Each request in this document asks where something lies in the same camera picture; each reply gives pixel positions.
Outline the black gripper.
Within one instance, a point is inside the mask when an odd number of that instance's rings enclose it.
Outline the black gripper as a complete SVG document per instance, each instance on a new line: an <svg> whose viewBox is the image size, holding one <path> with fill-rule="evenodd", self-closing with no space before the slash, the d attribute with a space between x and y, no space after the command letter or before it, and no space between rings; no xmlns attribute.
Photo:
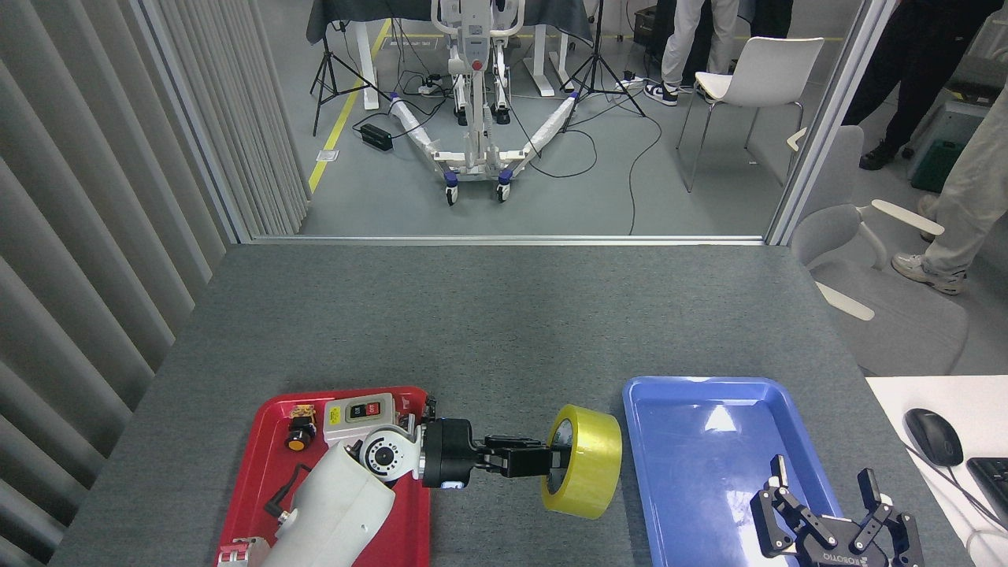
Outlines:
<svg viewBox="0 0 1008 567"><path fill-rule="evenodd" d="M770 461L771 475L751 499L751 511L761 553L767 558L795 555L802 566L923 566L917 520L893 505L879 491L874 471L859 473L859 487L867 516L860 524L811 513L791 491L784 456ZM817 538L827 528L835 544ZM874 541L888 528L894 548L889 561Z"/></svg>
<svg viewBox="0 0 1008 567"><path fill-rule="evenodd" d="M545 452L511 452L545 451ZM506 478L550 474L550 446L527 437L485 437L481 453L466 419L435 419L424 427L422 484L427 488L462 489L479 462L481 469Z"/></svg>

